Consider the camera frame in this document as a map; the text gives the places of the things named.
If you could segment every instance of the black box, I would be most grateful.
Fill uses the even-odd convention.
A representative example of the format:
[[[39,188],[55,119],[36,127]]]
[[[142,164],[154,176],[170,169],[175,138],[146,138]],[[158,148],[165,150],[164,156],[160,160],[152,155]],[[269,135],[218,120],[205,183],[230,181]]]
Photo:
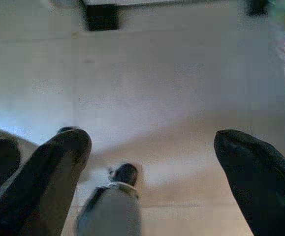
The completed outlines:
[[[119,29],[117,6],[114,4],[87,5],[86,16],[89,31]]]

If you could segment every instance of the floor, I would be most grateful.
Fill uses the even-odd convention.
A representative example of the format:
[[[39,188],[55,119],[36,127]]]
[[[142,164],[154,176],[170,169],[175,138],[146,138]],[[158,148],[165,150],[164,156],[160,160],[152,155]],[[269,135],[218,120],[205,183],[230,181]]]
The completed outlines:
[[[0,0],[0,128],[41,144],[66,125],[93,151],[63,236],[107,170],[140,172],[143,236],[252,235],[214,150],[235,128],[285,155],[285,79],[265,18],[239,1],[122,8],[119,31],[79,9]]]

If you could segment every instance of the white tiled floor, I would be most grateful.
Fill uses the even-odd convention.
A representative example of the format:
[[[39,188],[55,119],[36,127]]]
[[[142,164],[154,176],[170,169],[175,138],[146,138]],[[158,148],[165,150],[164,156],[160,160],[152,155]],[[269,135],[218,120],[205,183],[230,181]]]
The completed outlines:
[[[78,9],[28,2],[0,17],[0,128],[38,144],[65,125],[90,134],[63,235],[107,169],[128,161],[144,236],[252,235],[213,138],[236,128],[285,154],[285,82],[267,20],[236,1],[141,6],[120,11],[119,31],[88,33]]]

